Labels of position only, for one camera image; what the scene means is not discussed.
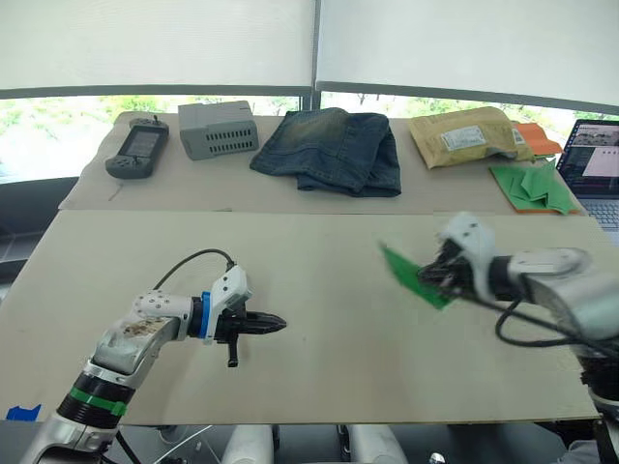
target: blue tape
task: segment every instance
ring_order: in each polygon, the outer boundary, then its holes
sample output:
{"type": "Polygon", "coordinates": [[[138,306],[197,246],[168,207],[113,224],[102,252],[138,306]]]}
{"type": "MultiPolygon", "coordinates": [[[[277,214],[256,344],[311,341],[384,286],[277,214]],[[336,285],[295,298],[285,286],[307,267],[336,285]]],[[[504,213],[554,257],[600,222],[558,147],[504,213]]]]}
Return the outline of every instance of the blue tape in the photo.
{"type": "Polygon", "coordinates": [[[206,329],[209,325],[209,314],[211,313],[211,292],[202,292],[202,324],[198,338],[206,338],[206,329]]]}
{"type": "Polygon", "coordinates": [[[34,422],[41,411],[41,405],[34,409],[24,409],[19,406],[14,406],[9,410],[6,416],[7,421],[25,421],[34,422]]]}

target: green tape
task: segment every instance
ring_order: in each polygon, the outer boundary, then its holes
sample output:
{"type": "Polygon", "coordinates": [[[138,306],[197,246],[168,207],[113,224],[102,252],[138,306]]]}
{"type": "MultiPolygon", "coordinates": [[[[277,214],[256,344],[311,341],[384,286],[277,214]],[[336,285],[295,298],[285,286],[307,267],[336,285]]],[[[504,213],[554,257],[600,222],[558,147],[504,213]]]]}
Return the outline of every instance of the green tape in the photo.
{"type": "Polygon", "coordinates": [[[451,298],[441,295],[434,287],[425,285],[419,281],[417,272],[421,269],[420,266],[412,263],[384,245],[381,245],[381,249],[383,250],[383,255],[385,256],[389,270],[400,285],[420,296],[436,309],[442,309],[452,301],[451,298]]]}
{"type": "Polygon", "coordinates": [[[98,408],[106,409],[112,416],[125,416],[125,413],[127,413],[127,404],[122,401],[109,401],[99,398],[98,396],[93,396],[75,387],[71,388],[69,395],[82,403],[92,404],[98,408]]]}

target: laptop keyboard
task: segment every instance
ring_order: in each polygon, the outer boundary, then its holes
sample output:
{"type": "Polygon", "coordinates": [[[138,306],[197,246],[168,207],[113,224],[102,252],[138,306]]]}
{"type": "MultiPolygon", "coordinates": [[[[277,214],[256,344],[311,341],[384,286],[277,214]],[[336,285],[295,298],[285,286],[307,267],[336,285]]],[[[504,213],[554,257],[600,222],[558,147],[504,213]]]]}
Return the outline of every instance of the laptop keyboard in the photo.
{"type": "Polygon", "coordinates": [[[604,229],[619,228],[619,205],[612,203],[587,204],[587,211],[598,220],[604,229]]]}

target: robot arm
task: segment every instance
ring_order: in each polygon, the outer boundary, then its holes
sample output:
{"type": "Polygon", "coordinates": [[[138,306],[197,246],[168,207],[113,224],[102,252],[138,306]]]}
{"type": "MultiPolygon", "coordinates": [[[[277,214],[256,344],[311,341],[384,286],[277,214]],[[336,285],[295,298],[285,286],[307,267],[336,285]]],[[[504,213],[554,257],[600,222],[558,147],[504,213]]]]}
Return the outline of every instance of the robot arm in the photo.
{"type": "Polygon", "coordinates": [[[286,326],[278,316],[245,310],[247,276],[233,266],[201,297],[152,290],[138,296],[124,318],[97,344],[60,407],[43,424],[21,464],[98,463],[135,391],[161,348],[186,337],[229,347],[228,366],[238,365],[239,334],[267,334],[286,326]]]}
{"type": "Polygon", "coordinates": [[[584,370],[582,381],[605,420],[606,438],[599,445],[619,455],[619,279],[596,269],[577,248],[497,256],[493,232],[466,213],[454,217],[439,237],[439,256],[420,270],[421,281],[482,302],[522,300],[543,306],[560,328],[604,346],[601,353],[571,345],[584,370]]]}

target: black cable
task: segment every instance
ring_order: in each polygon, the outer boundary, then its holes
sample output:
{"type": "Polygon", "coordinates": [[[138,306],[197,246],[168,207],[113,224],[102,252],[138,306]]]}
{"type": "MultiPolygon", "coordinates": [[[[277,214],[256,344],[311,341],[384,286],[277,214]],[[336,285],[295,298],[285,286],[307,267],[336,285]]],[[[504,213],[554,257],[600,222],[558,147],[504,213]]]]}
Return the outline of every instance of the black cable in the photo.
{"type": "Polygon", "coordinates": [[[516,310],[517,306],[522,302],[522,300],[515,300],[512,302],[512,304],[510,304],[507,309],[505,309],[505,312],[503,312],[503,314],[501,314],[498,318],[498,320],[496,321],[496,325],[494,326],[494,333],[496,334],[496,336],[498,337],[499,340],[504,341],[505,343],[509,344],[509,345],[514,345],[514,346],[522,346],[525,348],[548,348],[550,346],[563,346],[563,345],[569,345],[571,343],[573,343],[574,341],[571,338],[556,338],[553,340],[531,340],[531,341],[526,341],[526,340],[517,340],[515,338],[511,338],[509,336],[506,336],[503,334],[503,327],[505,325],[505,322],[512,316],[514,315],[514,311],[516,310]]]}
{"type": "Polygon", "coordinates": [[[103,455],[101,455],[101,461],[106,464],[118,464],[116,461],[112,461],[109,457],[105,457],[103,455]]]}
{"type": "Polygon", "coordinates": [[[193,260],[193,258],[196,258],[198,256],[201,256],[202,254],[207,254],[207,253],[216,253],[216,254],[220,254],[221,256],[223,256],[227,260],[227,263],[226,263],[226,270],[227,271],[229,271],[235,265],[235,263],[232,260],[232,258],[230,257],[230,255],[228,253],[226,253],[225,251],[221,251],[220,249],[217,249],[217,248],[202,249],[202,250],[197,251],[196,253],[192,254],[191,256],[188,256],[187,258],[182,260],[180,263],[178,263],[176,266],[174,266],[172,269],[170,269],[167,272],[167,274],[165,274],[162,277],[162,279],[159,282],[157,282],[157,285],[155,285],[153,290],[159,290],[159,288],[165,283],[165,281],[168,280],[169,277],[172,276],[178,270],[178,268],[180,268],[181,266],[183,266],[187,262],[193,260]]]}
{"type": "Polygon", "coordinates": [[[116,433],[116,440],[118,440],[118,444],[120,445],[120,448],[123,449],[123,451],[129,458],[129,460],[133,464],[142,464],[137,458],[137,456],[135,455],[135,453],[133,452],[132,447],[130,447],[129,443],[127,443],[127,440],[125,440],[125,437],[123,437],[123,434],[120,433],[120,430],[116,433]]]}
{"type": "MultiPolygon", "coordinates": [[[[448,296],[448,297],[452,297],[452,298],[462,298],[463,300],[466,300],[468,302],[471,303],[475,303],[477,305],[483,306],[487,309],[492,309],[494,311],[500,312],[501,314],[505,313],[507,311],[507,308],[504,306],[501,306],[499,304],[493,304],[493,303],[489,303],[489,302],[485,302],[481,299],[479,299],[478,297],[474,296],[474,295],[468,295],[468,294],[464,294],[461,293],[459,291],[457,292],[452,292],[449,291],[445,288],[440,288],[438,287],[438,290],[443,293],[444,295],[448,296]]],[[[597,352],[607,356],[608,358],[612,359],[612,360],[617,360],[619,361],[619,352],[609,348],[608,346],[604,345],[603,343],[600,343],[597,340],[592,340],[590,338],[587,338],[585,336],[580,335],[579,333],[576,332],[572,332],[569,331],[567,329],[563,329],[559,326],[557,326],[556,324],[552,324],[550,322],[544,321],[542,319],[538,319],[537,317],[533,317],[533,316],[529,316],[528,314],[524,314],[522,312],[516,312],[515,309],[513,308],[511,313],[510,313],[510,317],[515,317],[516,319],[521,319],[523,321],[529,322],[530,324],[534,324],[536,326],[539,327],[543,327],[544,329],[548,329],[550,331],[556,332],[558,334],[564,335],[568,340],[565,340],[565,342],[561,343],[562,345],[565,344],[580,344],[580,345],[585,345],[588,346],[589,348],[596,350],[597,352]]],[[[559,341],[559,340],[539,340],[539,341],[559,341]]]]}

